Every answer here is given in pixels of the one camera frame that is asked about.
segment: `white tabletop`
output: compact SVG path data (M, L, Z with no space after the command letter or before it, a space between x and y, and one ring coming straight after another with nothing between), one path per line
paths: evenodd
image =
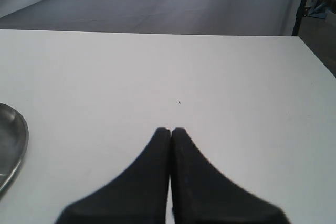
M297 37L0 30L0 102L30 130L1 224L54 223L159 126L293 224L336 220L336 79Z

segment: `metal bowl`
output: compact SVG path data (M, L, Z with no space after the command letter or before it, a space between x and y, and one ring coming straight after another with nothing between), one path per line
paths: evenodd
M28 135L28 126L22 115L0 103L0 193L19 171Z

